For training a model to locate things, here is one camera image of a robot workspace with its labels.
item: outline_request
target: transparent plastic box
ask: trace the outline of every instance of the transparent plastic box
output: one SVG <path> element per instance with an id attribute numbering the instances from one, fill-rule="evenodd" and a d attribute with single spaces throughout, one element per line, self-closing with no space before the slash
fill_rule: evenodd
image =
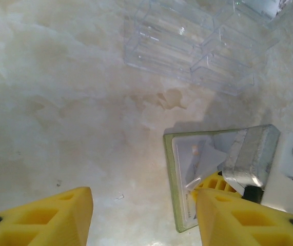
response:
<path id="1" fill-rule="evenodd" d="M 126 64 L 230 95 L 255 83 L 279 40 L 266 16 L 231 0 L 126 0 Z"/>

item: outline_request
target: clear plastic container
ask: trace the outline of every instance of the clear plastic container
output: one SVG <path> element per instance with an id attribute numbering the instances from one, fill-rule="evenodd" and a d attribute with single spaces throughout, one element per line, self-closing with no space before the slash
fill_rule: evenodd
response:
<path id="1" fill-rule="evenodd" d="M 269 20 L 233 0 L 126 0 L 126 64 L 238 95 L 279 40 Z"/>

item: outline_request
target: marble surface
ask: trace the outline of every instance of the marble surface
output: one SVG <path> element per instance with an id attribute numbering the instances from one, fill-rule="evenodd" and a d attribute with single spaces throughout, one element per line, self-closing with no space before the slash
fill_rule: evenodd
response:
<path id="1" fill-rule="evenodd" d="M 175 230 L 164 132 L 293 131 L 293 8 L 238 97 L 123 63 L 123 0 L 0 0 L 0 211 L 92 188 L 88 245 L 200 245 Z"/>

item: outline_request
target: white marble countertop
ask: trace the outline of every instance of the white marble countertop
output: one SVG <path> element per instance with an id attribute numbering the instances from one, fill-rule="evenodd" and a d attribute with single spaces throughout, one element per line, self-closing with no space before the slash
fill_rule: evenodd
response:
<path id="1" fill-rule="evenodd" d="M 162 136 L 293 131 L 293 10 L 238 97 L 123 63 L 123 0 L 0 1 L 0 211 L 92 188 L 88 245 L 200 245 L 175 230 Z"/>

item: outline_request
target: yellow 3d-printed part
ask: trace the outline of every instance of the yellow 3d-printed part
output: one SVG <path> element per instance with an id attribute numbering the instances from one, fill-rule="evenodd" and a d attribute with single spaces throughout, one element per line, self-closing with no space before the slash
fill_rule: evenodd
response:
<path id="1" fill-rule="evenodd" d="M 220 191 L 226 191 L 231 193 L 233 196 L 242 197 L 232 186 L 230 186 L 225 180 L 221 172 L 215 172 L 209 177 L 204 179 L 192 192 L 191 195 L 194 201 L 197 201 L 198 192 L 203 188 L 210 188 Z"/>
<path id="2" fill-rule="evenodd" d="M 92 211 L 81 187 L 0 212 L 0 246 L 86 245 Z"/>
<path id="3" fill-rule="evenodd" d="M 293 246 L 293 215 L 200 189 L 197 218 L 203 246 Z"/>

